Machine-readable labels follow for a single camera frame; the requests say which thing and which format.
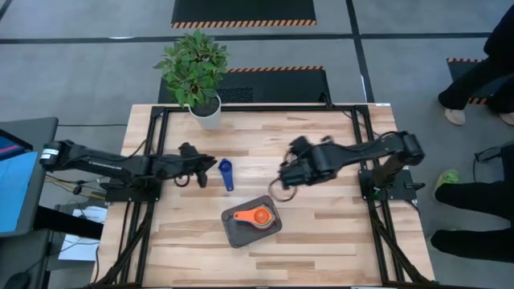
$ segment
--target green leaves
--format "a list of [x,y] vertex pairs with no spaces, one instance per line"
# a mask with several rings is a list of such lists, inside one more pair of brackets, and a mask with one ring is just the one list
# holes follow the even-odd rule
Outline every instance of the green leaves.
[[178,104],[193,107],[216,97],[215,89],[226,73],[226,46],[220,47],[196,30],[164,51],[163,60],[153,68],[161,70],[166,87]]

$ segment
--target orange and black hazard stripe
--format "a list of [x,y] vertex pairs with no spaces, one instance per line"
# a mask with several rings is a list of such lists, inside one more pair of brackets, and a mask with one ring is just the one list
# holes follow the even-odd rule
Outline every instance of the orange and black hazard stripe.
[[448,63],[458,63],[458,62],[479,63],[482,61],[483,61],[483,59],[447,59]]
[[197,21],[174,22],[171,28],[230,28],[264,26],[315,26],[316,20],[251,20],[251,21]]
[[471,97],[468,101],[469,104],[487,104],[485,97]]
[[262,72],[262,71],[307,71],[307,70],[324,70],[322,66],[305,66],[305,67],[256,67],[256,68],[229,68],[227,72]]

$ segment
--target metal bracket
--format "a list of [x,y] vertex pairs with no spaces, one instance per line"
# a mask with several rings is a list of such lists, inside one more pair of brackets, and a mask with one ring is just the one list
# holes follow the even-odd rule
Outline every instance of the metal bracket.
[[359,171],[359,183],[361,184],[361,195],[365,200],[369,191],[374,191],[374,199],[377,201],[387,200],[406,200],[416,199],[416,190],[413,188],[412,176],[408,169],[403,169],[396,174],[391,189],[375,190],[371,185],[371,170]]

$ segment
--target person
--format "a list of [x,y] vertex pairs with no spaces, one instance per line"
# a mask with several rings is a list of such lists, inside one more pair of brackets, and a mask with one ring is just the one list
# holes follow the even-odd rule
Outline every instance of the person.
[[[464,108],[473,92],[504,76],[514,74],[514,5],[501,19],[485,43],[487,59],[458,78],[439,94],[439,103],[445,108],[445,116],[456,125],[466,123]],[[509,80],[487,102],[488,107],[500,114],[507,124],[514,125],[514,77]]]
[[[514,191],[506,181],[459,184],[459,175],[450,170],[441,177],[434,192],[436,201],[464,210],[493,214],[514,220]],[[437,250],[464,258],[514,263],[514,229],[475,232],[438,230],[430,237]]]

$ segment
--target white pot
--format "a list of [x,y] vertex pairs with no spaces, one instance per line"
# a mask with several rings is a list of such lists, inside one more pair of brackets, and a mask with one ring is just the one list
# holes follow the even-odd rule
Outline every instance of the white pot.
[[205,130],[216,130],[221,126],[222,121],[222,100],[218,97],[219,106],[215,113],[210,116],[197,116],[191,111],[191,107],[188,107],[191,114],[194,116],[196,121]]

